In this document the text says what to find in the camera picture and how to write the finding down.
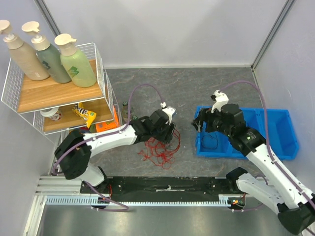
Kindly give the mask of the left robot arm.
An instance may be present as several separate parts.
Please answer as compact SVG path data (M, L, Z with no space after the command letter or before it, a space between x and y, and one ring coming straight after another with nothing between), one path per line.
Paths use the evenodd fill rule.
M96 193L104 193L108 181L104 171L90 163L95 155L120 146L130 146L154 138L162 143L172 140L176 124L172 121L176 109L165 107L130 121L129 124L100 133L70 133L55 150L57 164L68 180L88 182Z

